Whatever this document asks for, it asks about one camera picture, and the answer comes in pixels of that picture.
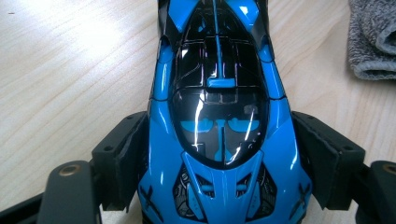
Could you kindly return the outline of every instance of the windshield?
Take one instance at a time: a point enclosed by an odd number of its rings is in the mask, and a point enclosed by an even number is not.
[[[268,106],[262,96],[259,88],[178,91],[173,111],[183,147],[215,165],[247,160],[260,149],[266,127]]]

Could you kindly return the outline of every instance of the toy car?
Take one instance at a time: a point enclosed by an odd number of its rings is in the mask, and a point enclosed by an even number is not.
[[[1,223],[101,223],[135,192],[144,223],[300,223],[361,207],[357,222],[395,223],[396,164],[319,120],[290,112],[276,70],[267,0],[159,0],[160,42],[148,112],[52,171],[43,195]]]
[[[304,216],[312,182],[300,163],[266,8],[266,1],[159,1],[148,159],[137,189],[147,221],[296,223]]]

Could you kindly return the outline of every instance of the gray fabric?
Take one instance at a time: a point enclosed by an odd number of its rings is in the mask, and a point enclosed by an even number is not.
[[[349,62],[357,77],[396,78],[396,0],[349,0]]]

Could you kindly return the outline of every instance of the blue toy car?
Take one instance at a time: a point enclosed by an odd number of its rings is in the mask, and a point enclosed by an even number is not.
[[[160,0],[150,223],[296,223],[312,183],[274,62],[266,0]]]

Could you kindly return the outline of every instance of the wooden table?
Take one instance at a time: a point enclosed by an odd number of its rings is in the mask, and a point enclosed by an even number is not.
[[[355,78],[347,63],[343,0],[270,1],[276,62],[293,110],[311,114],[367,150],[396,161],[395,81]],[[50,171],[85,160],[124,117],[147,107],[157,36],[154,0],[0,3],[0,210],[44,190]],[[304,223],[353,223],[321,211]],[[105,223],[140,222],[131,212]]]

